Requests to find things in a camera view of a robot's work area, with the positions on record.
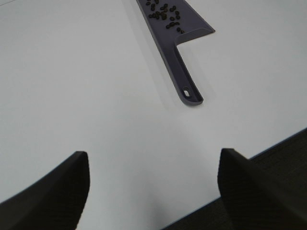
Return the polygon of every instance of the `white table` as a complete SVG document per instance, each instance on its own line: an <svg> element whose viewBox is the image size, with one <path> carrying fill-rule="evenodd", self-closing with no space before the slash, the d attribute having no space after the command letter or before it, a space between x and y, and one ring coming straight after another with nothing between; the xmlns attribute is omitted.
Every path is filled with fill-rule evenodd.
<svg viewBox="0 0 307 230"><path fill-rule="evenodd" d="M307 126L307 1L188 2L217 31L179 46L197 107L136 1L0 6L0 201L85 150L78 229L158 230L219 196L221 148L252 157Z"/></svg>

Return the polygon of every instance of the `table surface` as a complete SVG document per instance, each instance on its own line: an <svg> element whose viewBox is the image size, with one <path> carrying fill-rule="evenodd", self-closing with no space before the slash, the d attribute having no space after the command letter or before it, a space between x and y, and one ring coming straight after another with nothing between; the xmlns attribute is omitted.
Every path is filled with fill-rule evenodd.
<svg viewBox="0 0 307 230"><path fill-rule="evenodd" d="M0 201L76 150L79 230L158 230L219 196L246 157L307 127L307 1L188 0L216 33L178 48L205 102L179 99L134 0L0 1Z"/></svg>

